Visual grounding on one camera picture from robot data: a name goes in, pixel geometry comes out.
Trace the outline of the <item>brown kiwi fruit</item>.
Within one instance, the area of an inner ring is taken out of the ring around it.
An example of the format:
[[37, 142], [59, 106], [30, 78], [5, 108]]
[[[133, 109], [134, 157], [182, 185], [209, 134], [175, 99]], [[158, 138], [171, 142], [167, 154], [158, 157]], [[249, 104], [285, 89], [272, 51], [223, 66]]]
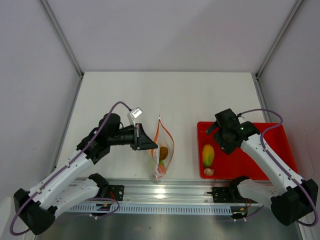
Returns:
[[159, 160], [164, 161], [169, 154], [169, 150], [166, 146], [161, 146], [159, 149]]

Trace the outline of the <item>clear orange zip top bag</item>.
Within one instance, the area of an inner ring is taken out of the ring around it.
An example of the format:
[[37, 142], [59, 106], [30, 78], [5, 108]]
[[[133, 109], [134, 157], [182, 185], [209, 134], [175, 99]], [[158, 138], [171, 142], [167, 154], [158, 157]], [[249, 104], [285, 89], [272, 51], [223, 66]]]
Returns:
[[150, 174], [156, 180], [163, 178], [171, 164], [175, 151], [173, 136], [158, 117], [157, 129], [153, 140], [157, 148], [151, 150]]

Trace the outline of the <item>green apple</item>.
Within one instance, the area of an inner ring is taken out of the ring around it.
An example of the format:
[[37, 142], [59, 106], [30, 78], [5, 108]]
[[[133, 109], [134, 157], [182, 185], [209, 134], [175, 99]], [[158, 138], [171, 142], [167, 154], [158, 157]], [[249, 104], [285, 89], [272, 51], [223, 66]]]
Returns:
[[159, 161], [158, 163], [154, 161], [154, 162], [153, 162], [153, 166], [152, 166], [152, 171], [153, 171], [154, 173], [158, 172], [158, 171], [157, 171], [158, 165], [163, 165], [163, 166], [165, 166], [165, 163], [164, 163], [163, 160], [162, 160], [162, 161]]

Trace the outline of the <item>peach fruit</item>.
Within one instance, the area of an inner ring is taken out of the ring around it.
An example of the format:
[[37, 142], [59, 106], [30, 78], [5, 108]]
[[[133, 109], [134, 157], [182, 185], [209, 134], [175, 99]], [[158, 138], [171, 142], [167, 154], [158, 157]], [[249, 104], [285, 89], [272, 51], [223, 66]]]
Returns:
[[166, 167], [164, 165], [158, 165], [157, 166], [157, 171], [159, 174], [165, 174], [166, 173]]

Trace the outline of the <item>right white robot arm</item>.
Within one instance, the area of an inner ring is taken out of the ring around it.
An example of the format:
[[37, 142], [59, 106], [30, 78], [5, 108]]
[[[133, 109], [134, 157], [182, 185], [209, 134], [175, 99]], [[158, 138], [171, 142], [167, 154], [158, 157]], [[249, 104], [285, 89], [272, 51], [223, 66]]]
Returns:
[[215, 122], [205, 131], [217, 131], [213, 138], [228, 155], [236, 149], [247, 154], [264, 172], [272, 187], [264, 186], [247, 176], [240, 176], [229, 183], [228, 196], [234, 202], [253, 200], [271, 210], [284, 226], [294, 222], [314, 227], [320, 220], [316, 208], [319, 187], [313, 179], [305, 180], [289, 167], [265, 140], [265, 134], [278, 128], [279, 123], [263, 131], [250, 121], [240, 120], [244, 112], [234, 113], [230, 108], [215, 114]]

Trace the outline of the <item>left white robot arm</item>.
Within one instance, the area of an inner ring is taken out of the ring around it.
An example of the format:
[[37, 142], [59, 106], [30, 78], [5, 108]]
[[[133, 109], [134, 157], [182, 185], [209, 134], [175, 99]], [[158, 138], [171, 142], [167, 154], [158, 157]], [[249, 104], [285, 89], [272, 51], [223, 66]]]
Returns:
[[13, 195], [15, 216], [34, 235], [45, 232], [64, 212], [87, 200], [111, 201], [109, 182], [93, 173], [82, 183], [69, 185], [83, 172], [110, 153], [112, 146], [128, 145], [134, 151], [157, 149], [158, 145], [147, 136], [141, 123], [120, 127], [121, 118], [106, 114], [88, 136], [76, 146], [68, 160], [49, 176], [29, 190], [20, 188]]

